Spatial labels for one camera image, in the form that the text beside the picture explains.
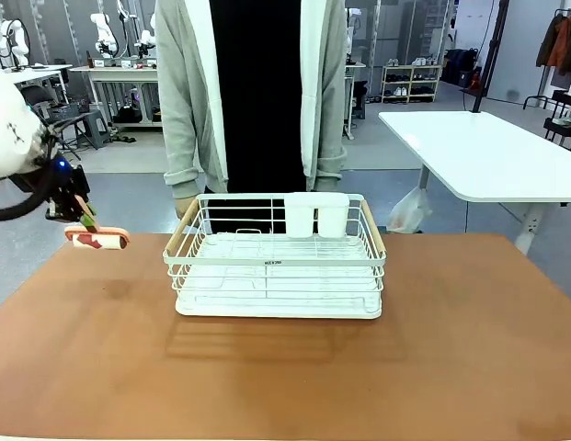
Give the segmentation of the person right hand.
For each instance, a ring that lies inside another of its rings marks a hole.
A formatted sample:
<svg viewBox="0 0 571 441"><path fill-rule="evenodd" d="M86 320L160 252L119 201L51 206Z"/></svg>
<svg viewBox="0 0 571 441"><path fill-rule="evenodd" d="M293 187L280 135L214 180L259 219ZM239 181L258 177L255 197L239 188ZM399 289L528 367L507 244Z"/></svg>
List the person right hand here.
<svg viewBox="0 0 571 441"><path fill-rule="evenodd" d="M192 201L196 199L196 197L189 197L189 198L175 198L175 210L177 214L177 218L181 220L185 213L188 211Z"/></svg>

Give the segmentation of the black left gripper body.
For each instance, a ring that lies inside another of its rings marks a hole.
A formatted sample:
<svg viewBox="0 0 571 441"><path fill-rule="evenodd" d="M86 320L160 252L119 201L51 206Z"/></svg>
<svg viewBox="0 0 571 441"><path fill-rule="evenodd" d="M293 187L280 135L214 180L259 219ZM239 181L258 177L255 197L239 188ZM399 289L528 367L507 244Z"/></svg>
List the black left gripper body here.
<svg viewBox="0 0 571 441"><path fill-rule="evenodd" d="M45 218L49 221L80 221L85 214L77 200L88 202L90 192L82 165L71 165L65 159L53 161L55 178L49 196Z"/></svg>

